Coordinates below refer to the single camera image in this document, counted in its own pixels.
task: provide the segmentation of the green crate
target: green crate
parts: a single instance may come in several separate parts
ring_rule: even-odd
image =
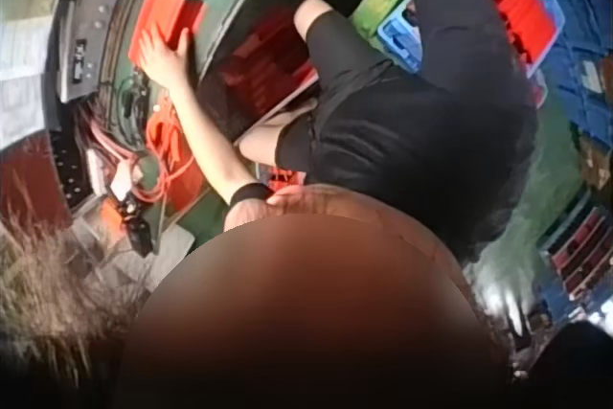
[[[352,23],[360,35],[371,38],[398,2],[400,0],[362,0],[352,15]]]

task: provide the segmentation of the green surface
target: green surface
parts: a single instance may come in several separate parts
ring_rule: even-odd
[[[352,23],[363,37],[370,38],[399,1],[363,0],[352,15]]]
[[[200,26],[198,34],[194,38],[195,63],[196,72],[198,75],[203,72],[205,65],[210,61],[223,30],[239,2],[239,0],[203,1],[207,5],[206,16]],[[119,87],[125,83],[126,79],[132,72],[132,64],[127,58],[127,52],[129,50],[134,27],[142,5],[143,0],[139,0],[134,4],[126,23],[125,32],[122,39],[122,49],[115,73],[116,90],[119,90]],[[157,101],[158,92],[159,88],[157,88],[156,85],[152,85],[150,101],[151,106],[153,106]],[[117,111],[112,111],[112,126],[116,125],[116,119],[114,118],[114,114],[116,113]],[[146,168],[144,169],[144,173],[149,184],[155,180],[156,168]],[[220,208],[222,208],[222,203],[219,201],[216,195],[212,194],[211,196],[204,196],[195,204],[187,215],[179,221],[179,225],[185,226],[188,230],[190,230],[190,232],[195,234],[196,242],[200,241],[200,244],[206,242],[208,239],[221,232],[222,217],[219,211]],[[158,203],[152,207],[147,214],[148,221],[152,225],[153,229],[157,228],[160,210],[161,204]],[[173,215],[173,210],[171,207],[168,207],[166,211],[167,216]],[[167,225],[171,222],[171,220],[172,218],[167,219]]]
[[[526,190],[509,228],[467,270],[475,291],[493,312],[508,293],[528,307],[533,283],[543,273],[536,244],[579,189],[579,155],[561,104],[550,98],[539,111],[540,129]]]

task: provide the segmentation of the light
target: light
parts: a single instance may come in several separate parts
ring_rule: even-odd
[[[609,300],[602,304],[601,311],[604,315],[608,315],[613,312],[613,301]]]
[[[598,325],[602,320],[601,315],[595,311],[594,313],[592,313],[588,318],[587,321],[589,321],[590,323],[592,323],[593,325]]]
[[[604,330],[613,336],[613,311],[604,317]]]

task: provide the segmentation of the black shorts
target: black shorts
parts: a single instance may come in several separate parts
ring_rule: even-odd
[[[318,133],[332,112],[350,95],[378,82],[393,62],[371,47],[338,11],[315,20],[306,45],[319,74],[319,105],[283,129],[275,161],[286,170],[309,172]]]

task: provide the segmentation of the wrist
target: wrist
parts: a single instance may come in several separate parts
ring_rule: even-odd
[[[179,94],[179,93],[184,93],[186,90],[191,90],[192,88],[190,87],[190,82],[188,80],[188,76],[181,76],[180,78],[174,80],[169,87],[167,88],[169,90],[169,94]]]

